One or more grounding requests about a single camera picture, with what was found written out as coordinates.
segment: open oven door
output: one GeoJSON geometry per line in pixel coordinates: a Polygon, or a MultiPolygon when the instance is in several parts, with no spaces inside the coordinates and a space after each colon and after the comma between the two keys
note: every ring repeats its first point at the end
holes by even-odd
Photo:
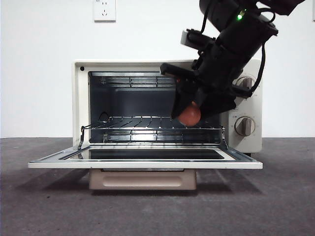
{"type": "Polygon", "coordinates": [[[225,145],[116,143],[71,147],[28,163],[29,168],[262,169],[262,163],[225,145]]]}

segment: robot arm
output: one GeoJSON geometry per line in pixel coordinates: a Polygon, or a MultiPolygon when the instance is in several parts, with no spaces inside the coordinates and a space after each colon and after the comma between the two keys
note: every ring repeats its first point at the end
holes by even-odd
{"type": "Polygon", "coordinates": [[[236,107],[236,96],[248,98],[258,87],[265,63],[264,45],[278,30],[272,23],[275,14],[289,15],[304,0],[260,0],[270,8],[258,8],[256,0],[200,0],[204,14],[202,30],[183,32],[181,43],[198,50],[199,58],[186,70],[168,63],[161,74],[176,79],[172,118],[195,102],[201,118],[236,107]],[[272,12],[271,20],[262,12],[272,12]],[[217,38],[203,35],[207,19],[220,31],[217,38]],[[262,64],[251,88],[233,84],[253,55],[262,48],[262,64]]]}

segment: electrical outlet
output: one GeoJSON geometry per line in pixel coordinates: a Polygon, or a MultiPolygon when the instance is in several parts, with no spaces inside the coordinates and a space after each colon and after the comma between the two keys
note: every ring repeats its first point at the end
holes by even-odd
{"type": "Polygon", "coordinates": [[[94,21],[116,21],[116,0],[93,0],[94,21]]]}

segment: toaster oven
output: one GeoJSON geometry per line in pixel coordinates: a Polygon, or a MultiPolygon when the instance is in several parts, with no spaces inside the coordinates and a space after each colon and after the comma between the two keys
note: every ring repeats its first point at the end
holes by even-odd
{"type": "MultiPolygon", "coordinates": [[[[77,60],[73,147],[28,167],[89,169],[91,189],[195,189],[196,169],[261,169],[250,157],[262,144],[261,85],[234,110],[186,127],[170,118],[175,83],[163,62],[77,60]]],[[[250,87],[259,67],[252,59],[234,83],[250,87]]]]}

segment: control knob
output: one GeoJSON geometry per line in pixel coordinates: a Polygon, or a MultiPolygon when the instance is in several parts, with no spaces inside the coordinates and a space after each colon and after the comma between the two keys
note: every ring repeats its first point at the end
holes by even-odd
{"type": "Polygon", "coordinates": [[[243,76],[236,81],[237,86],[241,86],[245,89],[251,89],[254,83],[255,83],[254,78],[249,76],[243,76]]]}
{"type": "Polygon", "coordinates": [[[255,122],[249,117],[240,117],[234,124],[236,133],[241,136],[249,136],[255,130],[255,122]]]}

